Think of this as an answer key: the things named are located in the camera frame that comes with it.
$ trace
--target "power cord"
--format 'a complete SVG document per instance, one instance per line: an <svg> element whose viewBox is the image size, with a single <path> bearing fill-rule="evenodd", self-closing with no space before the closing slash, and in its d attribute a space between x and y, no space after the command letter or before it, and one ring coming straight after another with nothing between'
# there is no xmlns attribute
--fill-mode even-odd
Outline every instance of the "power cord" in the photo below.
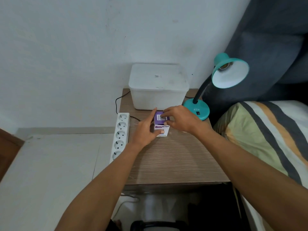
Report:
<svg viewBox="0 0 308 231"><path fill-rule="evenodd" d="M140 202L140 198L135 197L135 196L132 196L132 195L121 194L120 196L134 198L134 199L137 199L137 201L124 201L124 202L122 202L112 219L114 219L114 218L116 217L116 215L118 214L118 212L119 212L121 206L122 206L124 203L138 203L138 202Z"/></svg>
<svg viewBox="0 0 308 231"><path fill-rule="evenodd" d="M120 98L126 96L128 93L126 93L126 94L124 94L124 95L118 97L118 98L116 99L116 101L117 101L118 99L120 99ZM116 114L118 114L118 106L117 106L117 104L115 105L115 109L116 109L116 110L115 110L115 111L116 111ZM131 116L131 118L134 118L134 119L136 119L137 121L140 122L140 119L138 119L138 118L136 118L136 117L134 117L134 116Z"/></svg>

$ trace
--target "left hand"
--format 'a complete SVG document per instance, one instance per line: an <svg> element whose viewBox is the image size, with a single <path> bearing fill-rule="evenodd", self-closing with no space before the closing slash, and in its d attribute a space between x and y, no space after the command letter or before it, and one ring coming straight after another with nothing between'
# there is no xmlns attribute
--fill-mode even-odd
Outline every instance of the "left hand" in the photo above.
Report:
<svg viewBox="0 0 308 231"><path fill-rule="evenodd" d="M163 134L163 130L156 130L153 133L150 132L150 125L155 115L157 108L153 109L148 117L138 123L137 129L133 134L132 143L144 148L150 142L152 142L156 136Z"/></svg>

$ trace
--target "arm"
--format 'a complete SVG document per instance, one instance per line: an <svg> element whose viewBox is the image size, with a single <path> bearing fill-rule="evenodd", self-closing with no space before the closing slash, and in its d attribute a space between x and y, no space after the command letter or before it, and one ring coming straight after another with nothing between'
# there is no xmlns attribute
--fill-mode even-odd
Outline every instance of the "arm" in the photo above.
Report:
<svg viewBox="0 0 308 231"><path fill-rule="evenodd" d="M194 135L208 149L240 193L274 230L307 230L308 190L226 140L183 106L164 110L166 124Z"/></svg>
<svg viewBox="0 0 308 231"><path fill-rule="evenodd" d="M139 122L123 152L76 196L55 231L106 229L138 153L163 133L161 130L150 132L155 112L156 109Z"/></svg>

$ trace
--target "teal desk lamp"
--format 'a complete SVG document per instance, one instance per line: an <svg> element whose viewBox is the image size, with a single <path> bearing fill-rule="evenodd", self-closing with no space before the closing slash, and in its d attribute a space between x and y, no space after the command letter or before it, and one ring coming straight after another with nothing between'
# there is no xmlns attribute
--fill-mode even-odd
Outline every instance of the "teal desk lamp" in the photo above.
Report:
<svg viewBox="0 0 308 231"><path fill-rule="evenodd" d="M239 84L247 76L249 65L247 62L238 58L229 58L228 54L220 53L214 59L214 70L209 78L199 88L193 99L185 101L184 107L188 108L192 113L197 115L201 120L208 118L210 109L208 105L199 100L203 90L212 80L217 88L229 88Z"/></svg>

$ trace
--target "wooden nightstand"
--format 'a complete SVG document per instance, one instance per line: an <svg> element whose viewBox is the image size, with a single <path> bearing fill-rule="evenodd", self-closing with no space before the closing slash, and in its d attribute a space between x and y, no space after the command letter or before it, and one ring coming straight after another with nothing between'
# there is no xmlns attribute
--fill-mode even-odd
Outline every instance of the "wooden nightstand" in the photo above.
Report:
<svg viewBox="0 0 308 231"><path fill-rule="evenodd" d="M197 89L190 89L186 96L193 97ZM120 112L144 119L149 110L136 110L131 94L121 100ZM138 121L131 118L128 141ZM213 184L229 181L208 150L189 133L170 128L168 136L156 138L137 156L126 183L125 190L133 185L183 185Z"/></svg>

